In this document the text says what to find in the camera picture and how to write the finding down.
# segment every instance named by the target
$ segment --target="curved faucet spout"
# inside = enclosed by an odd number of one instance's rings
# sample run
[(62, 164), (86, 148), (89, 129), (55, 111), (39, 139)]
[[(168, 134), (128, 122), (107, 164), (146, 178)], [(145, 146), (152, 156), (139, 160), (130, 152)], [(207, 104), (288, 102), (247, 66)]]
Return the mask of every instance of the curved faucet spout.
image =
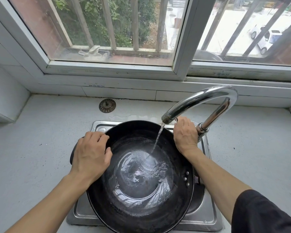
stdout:
[(174, 119), (176, 119), (188, 109), (220, 97), (225, 97), (225, 100), (222, 102), (222, 104), (206, 119), (205, 122), (200, 123), (196, 127), (198, 131), (198, 141), (200, 141), (203, 135), (209, 131), (210, 125), (216, 121), (220, 115), (228, 111), (237, 101), (238, 93), (237, 90), (232, 86), (214, 86), (197, 92), (171, 107), (162, 116), (162, 121), (165, 124), (170, 124)]

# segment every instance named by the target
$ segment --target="person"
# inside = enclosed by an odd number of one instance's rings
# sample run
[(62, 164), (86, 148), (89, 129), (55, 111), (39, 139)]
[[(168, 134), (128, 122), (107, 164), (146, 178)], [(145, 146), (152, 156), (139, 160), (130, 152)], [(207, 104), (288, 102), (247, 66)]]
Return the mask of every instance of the person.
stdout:
[[(177, 149), (198, 171), (217, 207), (231, 223), (232, 233), (291, 232), (289, 215), (198, 149), (193, 122), (179, 117), (173, 135)], [(106, 149), (108, 139), (102, 132), (87, 132), (79, 139), (70, 173), (6, 233), (57, 232), (73, 204), (109, 166), (112, 152), (110, 147)]]

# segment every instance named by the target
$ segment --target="frying pan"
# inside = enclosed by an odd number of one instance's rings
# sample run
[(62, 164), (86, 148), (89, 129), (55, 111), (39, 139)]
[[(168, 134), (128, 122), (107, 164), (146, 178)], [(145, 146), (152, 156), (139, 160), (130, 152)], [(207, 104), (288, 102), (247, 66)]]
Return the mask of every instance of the frying pan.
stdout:
[(165, 128), (153, 149), (159, 130), (153, 122), (128, 121), (105, 133), (113, 156), (87, 196), (97, 217), (116, 233), (168, 232), (190, 206), (193, 167)]

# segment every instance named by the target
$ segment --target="tree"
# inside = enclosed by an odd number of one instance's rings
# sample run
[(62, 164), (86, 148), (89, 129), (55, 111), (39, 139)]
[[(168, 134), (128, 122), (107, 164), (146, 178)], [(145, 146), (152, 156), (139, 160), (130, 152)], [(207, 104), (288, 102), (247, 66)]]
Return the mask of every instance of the tree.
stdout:
[[(108, 0), (115, 41), (118, 47), (132, 47), (131, 6), (129, 0)], [(85, 35), (70, 0), (53, 0), (64, 27), (74, 45), (87, 46)], [(110, 46), (108, 31), (100, 0), (79, 0), (93, 43)], [(154, 0), (138, 0), (139, 45), (150, 33), (150, 23), (155, 22)]]

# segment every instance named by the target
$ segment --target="forearm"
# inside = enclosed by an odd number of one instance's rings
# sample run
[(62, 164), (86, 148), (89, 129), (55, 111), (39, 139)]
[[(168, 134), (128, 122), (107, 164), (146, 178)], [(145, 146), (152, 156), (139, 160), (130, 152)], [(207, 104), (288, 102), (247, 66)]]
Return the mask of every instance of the forearm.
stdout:
[(60, 183), (35, 207), (26, 213), (6, 233), (55, 233), (72, 208), (87, 189), (87, 184), (71, 175)]
[(188, 151), (185, 156), (197, 170), (223, 216), (231, 223), (236, 199), (251, 187), (207, 158), (198, 148)]

